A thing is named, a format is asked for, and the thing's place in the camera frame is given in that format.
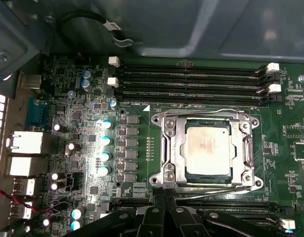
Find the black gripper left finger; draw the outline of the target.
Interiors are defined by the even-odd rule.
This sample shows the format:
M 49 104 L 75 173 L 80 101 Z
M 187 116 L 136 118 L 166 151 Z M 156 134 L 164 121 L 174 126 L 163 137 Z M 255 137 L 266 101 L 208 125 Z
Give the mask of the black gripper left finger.
M 80 237 L 162 237 L 166 201 L 164 188 L 153 189 L 153 205 L 135 215 L 114 212 L 79 229 Z

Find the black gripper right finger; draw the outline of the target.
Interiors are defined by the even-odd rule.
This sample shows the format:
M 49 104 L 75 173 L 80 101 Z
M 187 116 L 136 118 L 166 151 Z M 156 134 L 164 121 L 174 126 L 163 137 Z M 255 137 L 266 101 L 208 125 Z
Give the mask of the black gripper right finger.
M 283 237 L 280 231 L 254 225 L 232 215 L 208 211 L 199 217 L 197 211 L 179 207 L 173 189 L 166 189 L 166 210 L 183 237 Z

